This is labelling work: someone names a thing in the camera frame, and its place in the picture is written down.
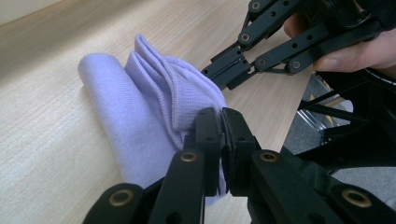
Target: cloth fold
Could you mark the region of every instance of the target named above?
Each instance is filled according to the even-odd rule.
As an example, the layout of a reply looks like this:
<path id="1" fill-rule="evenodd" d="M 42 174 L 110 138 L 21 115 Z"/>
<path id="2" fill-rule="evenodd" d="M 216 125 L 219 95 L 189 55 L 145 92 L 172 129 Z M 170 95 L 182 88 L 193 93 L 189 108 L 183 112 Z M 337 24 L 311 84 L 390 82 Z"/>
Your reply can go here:
<path id="1" fill-rule="evenodd" d="M 226 106 L 219 88 L 189 63 L 162 56 L 142 35 L 125 68 L 113 56 L 90 54 L 78 66 L 115 150 L 123 179 L 146 188 L 162 178 L 197 112 Z M 220 195 L 225 182 L 220 172 Z"/>

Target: light wood grain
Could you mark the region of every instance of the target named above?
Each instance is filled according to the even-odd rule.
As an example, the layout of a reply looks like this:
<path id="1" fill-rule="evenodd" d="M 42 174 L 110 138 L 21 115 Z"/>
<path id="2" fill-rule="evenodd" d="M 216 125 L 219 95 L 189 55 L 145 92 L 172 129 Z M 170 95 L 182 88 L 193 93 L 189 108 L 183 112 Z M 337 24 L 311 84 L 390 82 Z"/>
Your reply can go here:
<path id="1" fill-rule="evenodd" d="M 134 36 L 198 69 L 232 44 L 248 1 L 64 0 L 0 27 L 0 223 L 80 223 L 121 182 L 104 130 L 78 78 L 78 61 L 106 52 L 125 64 Z M 258 55 L 287 38 L 260 46 Z M 264 148 L 280 150 L 309 78 L 259 75 L 224 91 Z M 249 223 L 227 197 L 205 223 Z"/>

